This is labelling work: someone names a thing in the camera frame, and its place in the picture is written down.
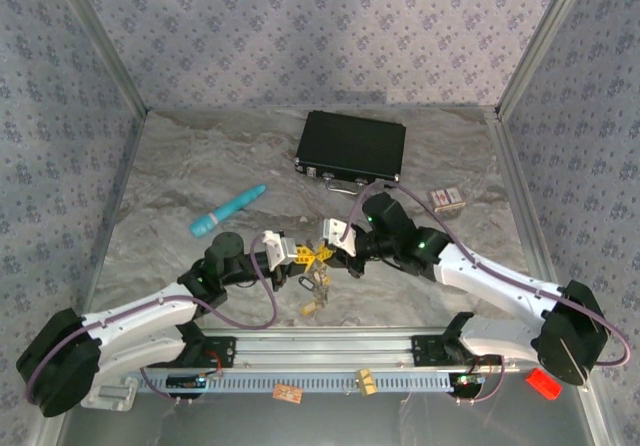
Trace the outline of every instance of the black case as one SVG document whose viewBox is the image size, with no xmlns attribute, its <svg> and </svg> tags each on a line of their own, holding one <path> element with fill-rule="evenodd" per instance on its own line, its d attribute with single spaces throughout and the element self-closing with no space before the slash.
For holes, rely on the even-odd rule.
<svg viewBox="0 0 640 446">
<path fill-rule="evenodd" d="M 400 181 L 405 134 L 398 123 L 312 111 L 298 145 L 296 170 L 357 183 Z"/>
</svg>

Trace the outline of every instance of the small box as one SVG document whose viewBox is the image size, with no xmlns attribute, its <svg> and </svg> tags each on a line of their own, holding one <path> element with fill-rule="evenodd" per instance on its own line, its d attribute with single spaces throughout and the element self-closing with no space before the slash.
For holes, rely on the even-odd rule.
<svg viewBox="0 0 640 446">
<path fill-rule="evenodd" d="M 275 388 L 273 388 L 273 398 L 300 404 L 302 401 L 302 388 L 287 386 L 286 384 L 276 384 Z"/>
<path fill-rule="evenodd" d="M 562 391 L 561 384 L 556 383 L 551 376 L 538 368 L 527 376 L 527 383 L 549 400 L 557 399 Z"/>
<path fill-rule="evenodd" d="M 370 394 L 378 392 L 373 375 L 368 369 L 361 369 L 356 372 L 356 382 L 363 396 L 369 396 Z"/>
<path fill-rule="evenodd" d="M 429 191 L 429 201 L 436 213 L 450 219 L 458 216 L 467 202 L 458 188 L 443 188 Z"/>
</svg>

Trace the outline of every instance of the marble surface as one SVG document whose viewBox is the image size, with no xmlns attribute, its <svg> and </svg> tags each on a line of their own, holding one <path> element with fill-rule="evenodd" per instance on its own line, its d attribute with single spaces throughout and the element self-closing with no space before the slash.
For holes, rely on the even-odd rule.
<svg viewBox="0 0 640 446">
<path fill-rule="evenodd" d="M 526 272 L 524 255 L 480 108 L 341 111 L 401 122 L 407 127 L 402 184 L 427 198 L 431 189 L 457 186 L 468 203 L 450 225 L 471 248 Z M 354 197 L 329 193 L 319 180 L 294 171 L 293 157 L 307 111 L 245 110 L 150 113 L 117 224 L 96 287 L 97 311 L 153 293 L 200 258 L 214 234 L 235 231 L 248 250 L 265 229 L 298 242 L 317 240 L 325 217 L 346 218 Z M 246 210 L 202 239 L 189 232 L 197 217 L 259 183 L 267 191 Z M 392 193 L 417 225 L 435 225 L 417 204 Z M 369 264 L 355 280 L 330 272 L 327 306 L 302 316 L 311 293 L 290 280 L 277 293 L 281 326 L 444 326 L 458 311 L 501 316 L 499 310 L 448 286 Z M 242 322 L 270 317 L 263 288 L 228 287 L 220 311 Z M 207 327 L 224 327 L 208 315 Z"/>
</svg>

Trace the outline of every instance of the wooden block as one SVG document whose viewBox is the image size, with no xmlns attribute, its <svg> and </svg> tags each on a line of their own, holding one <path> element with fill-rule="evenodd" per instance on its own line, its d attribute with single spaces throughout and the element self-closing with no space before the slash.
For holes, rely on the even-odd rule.
<svg viewBox="0 0 640 446">
<path fill-rule="evenodd" d="M 287 386 L 286 384 L 276 384 L 275 388 L 273 388 L 273 398 L 300 404 L 300 401 L 302 401 L 302 388 Z"/>
<path fill-rule="evenodd" d="M 369 396 L 370 394 L 378 392 L 373 375 L 368 369 L 361 369 L 360 371 L 357 371 L 356 381 L 358 382 L 358 388 L 363 396 Z"/>
</svg>

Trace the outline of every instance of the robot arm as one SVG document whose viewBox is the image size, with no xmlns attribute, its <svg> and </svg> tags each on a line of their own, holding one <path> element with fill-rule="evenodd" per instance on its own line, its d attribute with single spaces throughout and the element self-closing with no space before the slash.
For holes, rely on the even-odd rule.
<svg viewBox="0 0 640 446">
<path fill-rule="evenodd" d="M 514 349 L 514 341 L 505 342 L 507 328 L 496 330 L 489 327 L 493 322 L 482 323 L 471 313 L 461 313 L 438 338 L 437 350 L 429 352 L 432 358 L 439 358 L 436 364 L 467 364 L 489 353 L 509 356 L 501 350 L 508 343 L 512 355 L 537 357 L 551 374 L 564 381 L 586 381 L 607 341 L 604 328 L 557 301 L 516 290 L 477 269 L 448 235 L 417 228 L 387 193 L 372 196 L 362 209 L 372 230 L 365 232 L 354 226 L 344 240 L 345 223 L 324 221 L 323 238 L 332 250 L 325 260 L 328 266 L 346 268 L 358 278 L 368 261 L 392 260 L 408 274 L 475 294 L 526 325 L 519 336 L 519 348 Z M 265 231 L 263 243 L 266 251 L 256 253 L 255 259 L 274 291 L 288 277 L 305 271 L 305 264 L 298 261 L 302 246 L 293 239 Z M 505 277 L 602 314 L 591 291 L 580 283 L 572 281 L 562 288 L 472 254 Z M 202 353 L 204 338 L 193 320 L 226 301 L 225 286 L 256 279 L 242 238 L 226 232 L 214 238 L 204 258 L 158 293 L 84 317 L 71 309 L 57 313 L 17 362 L 28 385 L 29 399 L 50 417 L 67 411 L 106 380 L 129 371 L 154 365 L 189 367 L 191 360 Z M 414 351 L 414 357 L 423 354 Z"/>
</svg>

